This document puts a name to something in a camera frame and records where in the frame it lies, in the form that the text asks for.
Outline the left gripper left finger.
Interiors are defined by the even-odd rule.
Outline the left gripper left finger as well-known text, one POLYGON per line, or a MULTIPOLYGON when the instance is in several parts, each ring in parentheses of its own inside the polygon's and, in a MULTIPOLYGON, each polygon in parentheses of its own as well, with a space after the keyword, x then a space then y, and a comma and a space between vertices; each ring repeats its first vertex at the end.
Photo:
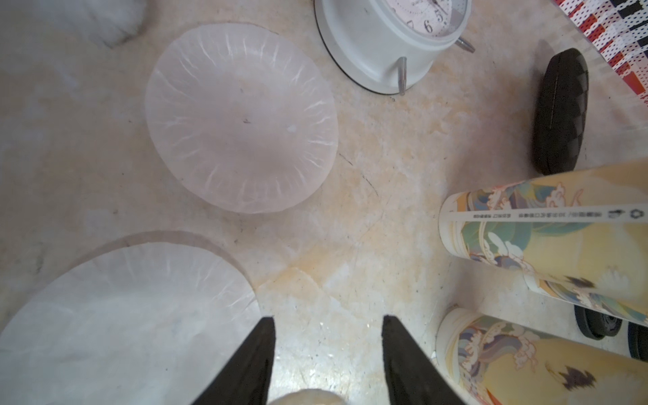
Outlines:
POLYGON ((263 317, 193 404, 267 404, 275 344, 274 319, 263 317))

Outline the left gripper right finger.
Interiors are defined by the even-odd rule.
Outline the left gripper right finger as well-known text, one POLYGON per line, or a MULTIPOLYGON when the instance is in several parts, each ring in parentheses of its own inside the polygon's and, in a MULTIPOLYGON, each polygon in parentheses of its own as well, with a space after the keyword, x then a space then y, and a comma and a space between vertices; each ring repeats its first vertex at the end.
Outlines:
POLYGON ((383 317, 381 339, 391 405, 463 403, 397 317, 383 317))

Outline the paper cup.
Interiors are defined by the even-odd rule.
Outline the paper cup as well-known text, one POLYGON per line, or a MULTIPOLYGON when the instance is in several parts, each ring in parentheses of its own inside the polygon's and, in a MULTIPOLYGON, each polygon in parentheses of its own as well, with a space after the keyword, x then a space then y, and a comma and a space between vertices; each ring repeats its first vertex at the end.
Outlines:
POLYGON ((438 364, 478 404, 645 404, 647 365, 514 322, 451 310, 438 364))
POLYGON ((647 161, 459 192, 439 231, 459 258, 523 273, 536 292, 647 323, 647 161))

